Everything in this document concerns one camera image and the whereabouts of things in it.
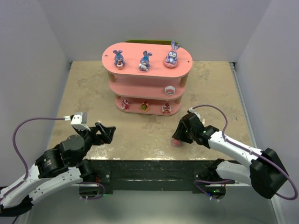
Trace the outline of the pink pig toy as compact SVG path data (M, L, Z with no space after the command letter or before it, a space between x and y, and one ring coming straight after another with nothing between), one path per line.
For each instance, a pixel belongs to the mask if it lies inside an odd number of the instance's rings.
M177 139L172 139L171 144L174 147L180 147L182 145L182 142L180 140L177 140Z

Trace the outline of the red white strawberry toy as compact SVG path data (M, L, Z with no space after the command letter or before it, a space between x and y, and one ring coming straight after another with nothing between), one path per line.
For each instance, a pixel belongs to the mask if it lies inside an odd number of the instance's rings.
M172 109L171 109L170 104L169 103L164 104L161 108L161 111L162 111L162 114L171 114Z

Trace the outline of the red pink cake toy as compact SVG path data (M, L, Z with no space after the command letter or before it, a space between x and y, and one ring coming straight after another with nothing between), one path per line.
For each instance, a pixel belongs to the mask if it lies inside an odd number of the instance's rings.
M121 109L122 110L128 110L129 109L129 102L128 100L124 99L121 103Z

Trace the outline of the round pink flower toy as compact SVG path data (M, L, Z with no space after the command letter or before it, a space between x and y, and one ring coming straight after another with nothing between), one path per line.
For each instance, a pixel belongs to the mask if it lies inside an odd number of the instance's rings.
M143 112L147 112L147 111L150 109L150 105L149 105L148 101L144 101L144 102L141 104L140 109L141 109L141 111L143 111Z

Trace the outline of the pink white toy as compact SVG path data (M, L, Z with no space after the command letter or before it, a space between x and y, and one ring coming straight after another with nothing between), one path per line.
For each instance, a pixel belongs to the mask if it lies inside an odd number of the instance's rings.
M166 96L173 96L176 93L176 88L174 86L166 86L164 89Z

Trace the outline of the purple bunny with cupcake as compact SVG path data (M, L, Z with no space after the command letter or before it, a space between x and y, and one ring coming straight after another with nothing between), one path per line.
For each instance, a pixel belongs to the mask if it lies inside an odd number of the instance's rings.
M122 50L114 50L113 53L115 54L115 56L114 56L114 65L119 70L122 70L126 65L126 63L124 61L124 57L122 55Z

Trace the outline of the purple bunny with bottle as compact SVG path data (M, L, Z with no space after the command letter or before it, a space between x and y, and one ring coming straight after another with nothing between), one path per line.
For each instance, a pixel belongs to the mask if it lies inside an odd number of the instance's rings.
M140 59L139 69L141 71L148 71L150 67L149 57L152 56L151 52L143 51L143 57Z

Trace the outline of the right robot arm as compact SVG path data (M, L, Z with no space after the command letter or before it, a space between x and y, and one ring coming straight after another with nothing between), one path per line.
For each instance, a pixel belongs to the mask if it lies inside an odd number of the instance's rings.
M264 198L271 199L287 181L288 173L273 149L244 145L214 126L204 126L196 113L189 112L181 118L172 137L177 142L196 142L233 158L237 164L220 161L215 165L215 173L221 179L250 185Z

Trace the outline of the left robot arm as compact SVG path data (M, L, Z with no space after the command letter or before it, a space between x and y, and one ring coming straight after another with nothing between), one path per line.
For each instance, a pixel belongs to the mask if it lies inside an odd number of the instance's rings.
M100 176L85 156L92 146L110 144L115 130L114 126L105 127L98 122L46 150L27 174L0 190L0 215L22 215L43 198L73 184L98 185L98 197L104 195L106 189Z

